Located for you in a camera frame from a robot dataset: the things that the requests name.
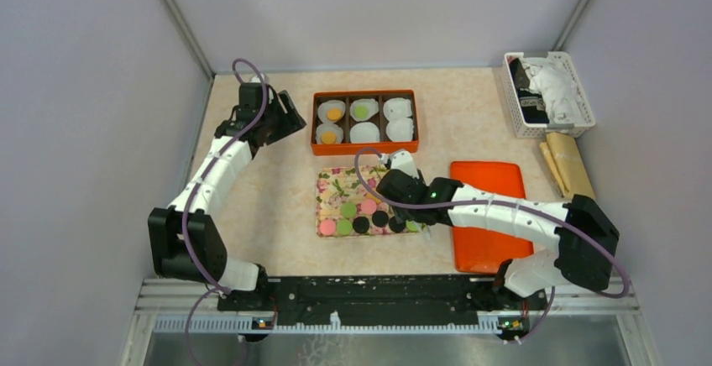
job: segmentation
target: orange box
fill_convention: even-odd
[[[452,162],[450,178],[480,190],[526,198],[521,171],[512,163]],[[503,261],[534,254],[528,240],[478,227],[453,227],[453,249],[455,269],[478,274],[496,274]]]
[[[394,97],[404,97],[412,103],[413,109],[413,140],[408,142],[393,142],[388,139],[385,134],[385,127],[388,125],[388,120],[383,114],[383,105],[389,99]],[[349,142],[349,131],[357,122],[351,118],[351,104],[359,99],[373,98],[379,103],[379,112],[374,115],[368,122],[375,124],[380,131],[380,141],[372,144],[351,144]],[[336,123],[343,130],[343,142],[340,144],[317,144],[317,126],[321,124],[321,120],[317,117],[317,107],[324,102],[338,100],[346,103],[346,111],[343,117]],[[415,94],[411,90],[392,90],[392,91],[323,91],[314,94],[314,104],[311,107],[311,151],[316,156],[339,155],[339,154],[356,154],[361,149],[371,146],[384,154],[390,154],[399,149],[405,149],[409,152],[417,152],[418,150],[418,115],[416,110]]]

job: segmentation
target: metal frame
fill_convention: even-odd
[[[622,287],[620,278],[611,279],[610,290]],[[141,286],[133,313],[126,348],[120,366],[143,365],[153,333],[182,332],[188,311],[196,298],[205,293],[205,285],[182,280],[146,279]],[[518,311],[480,311],[478,326],[421,326],[421,327],[348,327],[333,318],[326,326],[277,326],[276,334],[494,334],[499,333],[499,317],[517,316]],[[540,311],[530,311],[540,315]],[[631,366],[660,364],[657,351],[641,314],[635,292],[622,299],[608,299],[575,285],[559,286],[550,316],[615,316],[620,327],[623,345]],[[217,296],[206,298],[197,308],[191,331],[200,333],[265,333],[253,330],[253,315],[222,313],[217,310]]]
[[[563,51],[566,48],[566,44],[576,27],[579,25],[581,18],[584,16],[586,11],[591,6],[593,0],[578,0],[576,7],[573,9],[571,16],[568,18],[566,25],[564,25],[561,34],[558,36],[556,44],[554,44],[552,51]]]
[[[171,21],[173,22],[175,29],[178,34],[183,39],[186,44],[186,48],[191,53],[193,60],[201,67],[203,74],[210,80],[215,78],[215,71],[212,70],[210,62],[208,62],[205,53],[203,53],[200,44],[193,34],[191,27],[188,26],[186,18],[183,16],[183,12],[178,7],[178,3],[175,0],[160,0],[165,10],[168,12]]]
[[[183,39],[193,60],[200,66],[205,77],[209,79],[209,87],[205,97],[205,110],[215,71],[205,56],[195,35],[191,31],[175,0],[160,0],[169,14],[176,30]],[[579,0],[571,17],[564,26],[553,50],[565,48],[573,31],[591,5],[592,0]],[[193,141],[194,151],[200,136],[198,128]],[[620,278],[611,281],[611,290],[621,287]],[[153,333],[178,332],[185,328],[187,313],[195,303],[196,298],[205,292],[205,286],[179,280],[147,279],[139,293],[139,298],[133,313],[133,320],[121,357],[120,366],[140,366],[145,362],[149,343]],[[296,326],[281,327],[279,323],[271,333],[305,333],[305,334],[358,334],[358,333],[461,333],[461,334],[492,334],[497,330],[499,317],[517,316],[518,311],[481,311],[478,313],[481,322],[478,326],[461,327],[346,327],[339,320],[332,319],[328,326]],[[540,311],[530,311],[532,315]],[[652,343],[650,333],[641,314],[635,294],[626,298],[607,299],[577,286],[558,287],[557,296],[553,302],[551,316],[615,316],[618,321],[623,345],[626,347],[632,366],[661,364],[657,350]],[[217,297],[205,299],[196,311],[191,323],[195,333],[246,333],[256,332],[251,328],[252,316],[221,313],[217,311]]]

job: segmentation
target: pink circle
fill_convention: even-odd
[[[336,232],[336,223],[331,219],[322,221],[319,223],[319,232],[323,236],[332,236]]]
[[[367,199],[361,202],[361,212],[366,215],[373,215],[376,210],[378,210],[378,204],[376,204],[376,201]]]

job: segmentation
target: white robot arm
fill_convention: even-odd
[[[394,208],[403,221],[480,227],[544,247],[524,259],[505,261],[495,284],[519,297],[528,297],[549,286],[572,283],[594,291],[608,287],[610,261],[562,227],[565,223],[574,225],[611,255],[615,254],[619,233],[590,198],[576,196],[572,202],[532,202],[445,178],[436,178],[428,186],[405,150],[381,155],[380,160],[389,172],[376,190],[388,200],[405,204]]]
[[[217,285],[239,291],[253,291],[266,280],[264,269],[257,264],[228,256],[212,216],[220,212],[238,173],[252,161],[261,146],[277,142],[306,126],[286,91],[276,93],[272,86],[267,88],[269,100],[264,114],[252,128],[245,130],[259,114],[263,92],[256,78],[240,85],[239,104],[233,108],[230,118],[217,127],[210,151],[196,175],[167,208],[154,208],[150,213],[149,236],[156,274],[211,282],[205,276],[207,273]],[[184,214],[186,230],[182,225]],[[189,253],[185,233],[199,265]]]

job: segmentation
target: gray wall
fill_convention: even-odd
[[[0,1],[0,363],[116,364],[207,81],[159,0]]]
[[[578,0],[177,0],[216,71],[501,63],[550,49]]]
[[[666,364],[709,364],[712,0],[596,0],[568,47],[580,146]]]

